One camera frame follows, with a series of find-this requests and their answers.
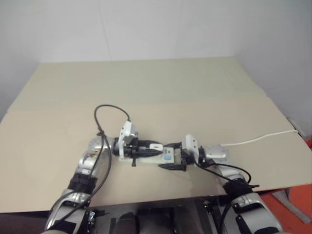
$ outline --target beige tabletop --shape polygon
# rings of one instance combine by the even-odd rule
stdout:
[[[162,143],[192,134],[200,145],[236,143],[293,127],[235,58],[41,64],[0,124],[0,212],[48,210],[97,133],[99,104],[124,108],[140,139]],[[117,137],[124,115],[103,108],[99,120]],[[258,190],[312,182],[312,157],[296,133],[228,147]],[[216,178],[121,163],[92,205],[224,194]]]

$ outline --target white cable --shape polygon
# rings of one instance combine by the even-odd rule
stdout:
[[[255,138],[255,139],[252,139],[252,140],[247,140],[247,141],[244,141],[244,142],[240,142],[240,143],[233,143],[233,144],[221,144],[222,146],[236,146],[236,145],[243,145],[243,144],[247,144],[247,143],[250,143],[250,142],[254,142],[254,141],[257,141],[257,140],[261,140],[265,137],[270,137],[270,136],[275,136],[275,135],[279,135],[279,134],[284,134],[284,133],[298,133],[297,130],[288,130],[288,131],[283,131],[283,132],[278,132],[278,133],[270,133],[270,134],[266,134],[264,136],[260,136],[258,138]]]

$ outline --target white wall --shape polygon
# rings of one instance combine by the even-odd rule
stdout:
[[[38,62],[237,55],[307,135],[311,0],[0,0],[0,118]]]

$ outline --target table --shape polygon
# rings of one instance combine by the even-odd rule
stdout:
[[[43,63],[0,124],[0,212],[48,210],[71,179],[97,133],[93,109],[124,108],[140,139],[163,143],[192,134],[200,145],[235,143],[293,127],[234,57],[168,61]],[[123,113],[98,113],[117,137]],[[296,133],[229,147],[258,190],[312,181],[312,157]],[[224,194],[216,178],[155,165],[131,167],[114,158],[92,206]]]

